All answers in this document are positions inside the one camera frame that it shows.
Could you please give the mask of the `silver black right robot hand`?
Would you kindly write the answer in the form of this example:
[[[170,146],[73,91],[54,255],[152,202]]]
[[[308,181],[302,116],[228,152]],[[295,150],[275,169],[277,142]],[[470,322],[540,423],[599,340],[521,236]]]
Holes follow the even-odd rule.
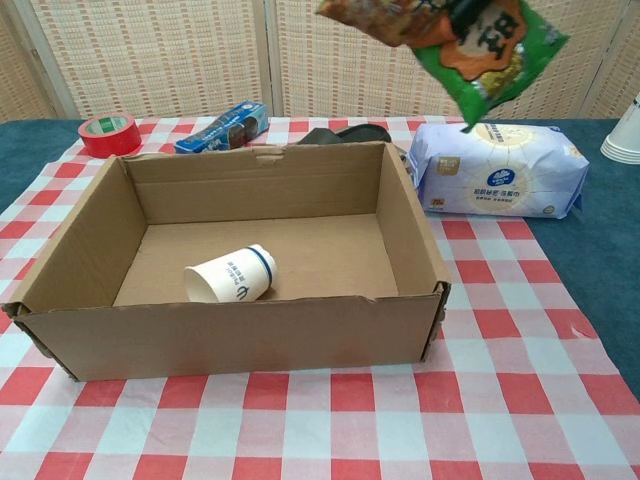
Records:
[[[463,28],[473,24],[492,0],[454,0],[448,5],[448,18],[452,26]]]

